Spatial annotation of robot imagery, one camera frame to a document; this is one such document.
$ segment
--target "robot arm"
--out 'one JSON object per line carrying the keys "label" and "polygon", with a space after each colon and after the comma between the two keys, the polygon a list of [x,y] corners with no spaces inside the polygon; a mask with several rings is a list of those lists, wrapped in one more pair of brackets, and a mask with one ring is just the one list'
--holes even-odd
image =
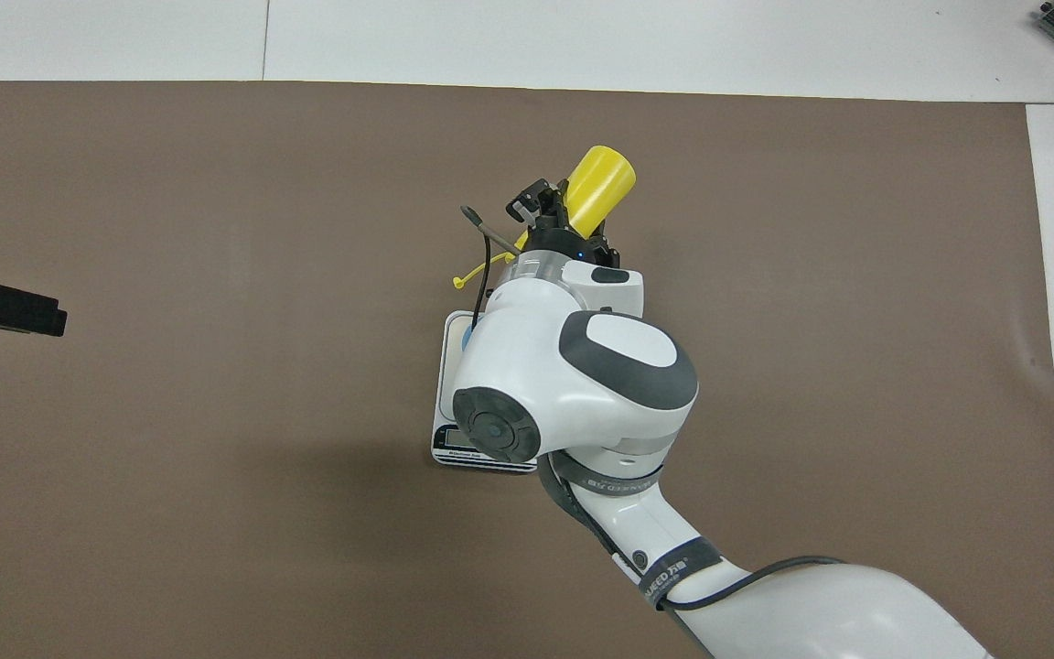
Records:
{"label": "robot arm", "polygon": [[[586,159],[614,157],[627,168],[614,151],[598,149]],[[578,167],[569,191],[588,189],[577,180],[582,168],[597,169]],[[552,501],[708,654],[989,656],[940,605],[891,573],[815,565],[838,563],[823,558],[749,573],[724,559],[662,497],[662,464],[698,379],[685,350],[641,319],[642,276],[619,268],[603,238],[603,213],[583,214],[581,231],[568,213],[583,209],[565,208],[565,186],[545,180],[507,210],[528,221],[516,246],[523,251],[489,297],[454,379],[454,418],[474,447],[502,461],[539,459]],[[780,573],[801,564],[813,565]]]}

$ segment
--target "white scale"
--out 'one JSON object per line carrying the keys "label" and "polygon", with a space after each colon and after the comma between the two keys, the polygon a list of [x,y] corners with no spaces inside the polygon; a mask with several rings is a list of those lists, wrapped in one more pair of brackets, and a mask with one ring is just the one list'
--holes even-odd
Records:
{"label": "white scale", "polygon": [[453,467],[496,468],[501,471],[534,471],[535,459],[524,463],[501,462],[477,450],[466,434],[457,429],[453,418],[454,374],[462,361],[463,341],[469,332],[473,312],[455,311],[447,316],[442,337],[442,364],[438,366],[438,396],[433,408],[433,433],[430,454],[442,464]]}

